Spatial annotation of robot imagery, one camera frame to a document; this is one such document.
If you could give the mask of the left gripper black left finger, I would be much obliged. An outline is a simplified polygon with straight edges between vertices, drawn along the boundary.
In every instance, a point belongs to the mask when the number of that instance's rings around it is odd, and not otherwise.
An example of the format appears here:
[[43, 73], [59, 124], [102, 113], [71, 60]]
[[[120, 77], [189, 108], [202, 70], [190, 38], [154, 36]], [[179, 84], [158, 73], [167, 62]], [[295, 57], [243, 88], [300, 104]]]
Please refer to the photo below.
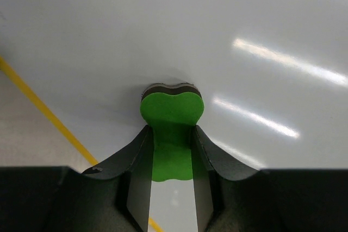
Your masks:
[[116, 209], [136, 231], [148, 231], [153, 152], [153, 131], [146, 125], [128, 145], [83, 172], [96, 179], [118, 179]]

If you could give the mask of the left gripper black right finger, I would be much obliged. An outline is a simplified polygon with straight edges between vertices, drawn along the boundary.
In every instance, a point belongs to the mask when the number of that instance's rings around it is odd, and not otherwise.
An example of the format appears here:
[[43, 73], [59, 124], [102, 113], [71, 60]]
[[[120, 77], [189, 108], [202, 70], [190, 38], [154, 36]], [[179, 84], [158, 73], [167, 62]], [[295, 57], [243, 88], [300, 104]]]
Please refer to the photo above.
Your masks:
[[263, 177], [193, 129], [193, 181], [199, 231], [262, 231]]

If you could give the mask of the green whiteboard eraser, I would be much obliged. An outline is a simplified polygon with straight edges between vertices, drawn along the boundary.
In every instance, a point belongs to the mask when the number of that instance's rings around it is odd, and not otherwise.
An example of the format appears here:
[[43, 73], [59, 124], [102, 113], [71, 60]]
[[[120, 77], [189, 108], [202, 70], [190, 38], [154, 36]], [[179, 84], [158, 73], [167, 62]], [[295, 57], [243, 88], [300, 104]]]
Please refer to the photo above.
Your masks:
[[155, 83], [141, 96], [140, 113], [153, 130], [152, 180], [191, 180], [191, 131], [204, 112], [204, 102], [193, 84]]

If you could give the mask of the white whiteboard with yellow frame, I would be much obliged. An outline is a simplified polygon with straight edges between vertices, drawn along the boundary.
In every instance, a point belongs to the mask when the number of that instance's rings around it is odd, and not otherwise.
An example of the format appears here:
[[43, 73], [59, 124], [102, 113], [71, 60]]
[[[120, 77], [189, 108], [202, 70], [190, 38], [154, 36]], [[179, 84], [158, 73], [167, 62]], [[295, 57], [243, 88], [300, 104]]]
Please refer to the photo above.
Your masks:
[[[196, 126], [263, 177], [262, 231], [347, 231], [347, 0], [1, 0], [1, 68], [90, 167], [147, 125], [148, 86], [193, 84]], [[179, 231], [198, 230], [193, 129], [192, 179], [151, 182]], [[117, 186], [2, 167], [1, 231], [136, 231]]]

